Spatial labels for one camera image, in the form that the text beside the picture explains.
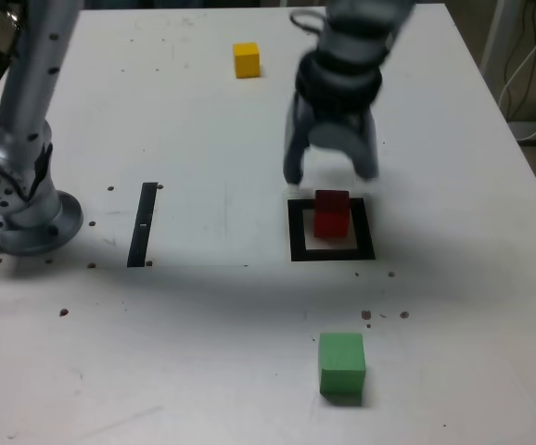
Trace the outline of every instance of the green cube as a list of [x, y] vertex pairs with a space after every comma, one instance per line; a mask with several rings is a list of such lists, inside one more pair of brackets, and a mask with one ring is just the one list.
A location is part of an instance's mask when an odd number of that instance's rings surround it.
[[320, 335], [320, 392], [324, 395], [361, 396], [366, 365], [363, 335]]

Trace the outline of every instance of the wooden block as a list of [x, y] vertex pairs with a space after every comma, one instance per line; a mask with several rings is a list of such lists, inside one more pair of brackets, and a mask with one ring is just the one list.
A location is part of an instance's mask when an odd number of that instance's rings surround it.
[[345, 238], [351, 223], [349, 192], [317, 190], [313, 236], [316, 238]]
[[256, 44], [234, 44], [233, 59], [238, 79], [260, 77], [260, 50]]
[[362, 396], [367, 367], [361, 334], [321, 334], [319, 363], [320, 393]]

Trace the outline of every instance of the black tape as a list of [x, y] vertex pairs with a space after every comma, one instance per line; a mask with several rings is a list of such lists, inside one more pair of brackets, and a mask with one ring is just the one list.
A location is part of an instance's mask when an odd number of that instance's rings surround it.
[[140, 202], [136, 212], [132, 243], [128, 254], [128, 267], [145, 267], [147, 259], [148, 236], [153, 222], [157, 183], [143, 183], [140, 192]]

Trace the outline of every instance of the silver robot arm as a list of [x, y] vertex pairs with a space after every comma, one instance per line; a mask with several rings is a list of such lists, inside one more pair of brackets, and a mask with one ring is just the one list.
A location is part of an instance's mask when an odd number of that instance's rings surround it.
[[79, 202], [54, 187], [45, 120], [82, 0], [29, 0], [0, 100], [0, 252], [59, 248], [83, 223]]

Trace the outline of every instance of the table surface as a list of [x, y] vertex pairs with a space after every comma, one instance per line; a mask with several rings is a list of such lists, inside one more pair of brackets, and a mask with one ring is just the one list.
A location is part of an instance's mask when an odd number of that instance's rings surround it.
[[[383, 69], [373, 183], [316, 149], [284, 182], [312, 45], [285, 9], [82, 13], [48, 120], [85, 224], [0, 256], [0, 444], [536, 443], [536, 180], [447, 10]], [[143, 182], [153, 266], [127, 269]], [[287, 199], [316, 188], [364, 199], [375, 261], [290, 261]], [[318, 394], [322, 332], [364, 334], [361, 406]]]

